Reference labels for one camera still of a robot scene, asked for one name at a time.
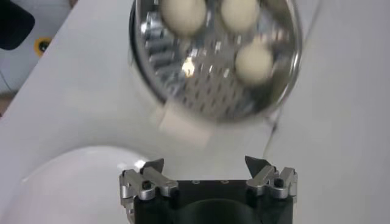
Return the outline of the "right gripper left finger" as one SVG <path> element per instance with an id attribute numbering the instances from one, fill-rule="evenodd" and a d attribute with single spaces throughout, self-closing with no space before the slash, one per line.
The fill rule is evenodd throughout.
<path id="1" fill-rule="evenodd" d="M 139 172 L 129 169 L 119 175 L 119 196 L 123 207 L 129 209 L 135 197 L 141 201 L 155 198 L 157 191 L 163 197 L 173 197 L 179 190 L 179 182 L 162 174 L 163 158 L 148 161 Z"/>

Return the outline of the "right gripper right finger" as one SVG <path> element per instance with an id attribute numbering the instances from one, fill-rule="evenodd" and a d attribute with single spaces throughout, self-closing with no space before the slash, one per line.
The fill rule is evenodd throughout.
<path id="1" fill-rule="evenodd" d="M 245 156 L 245 162 L 252 177 L 246 181 L 246 185 L 256 196 L 268 194 L 278 200 L 291 197 L 297 201 L 298 173 L 295 169 L 284 167 L 279 172 L 266 159 L 251 156 Z"/>

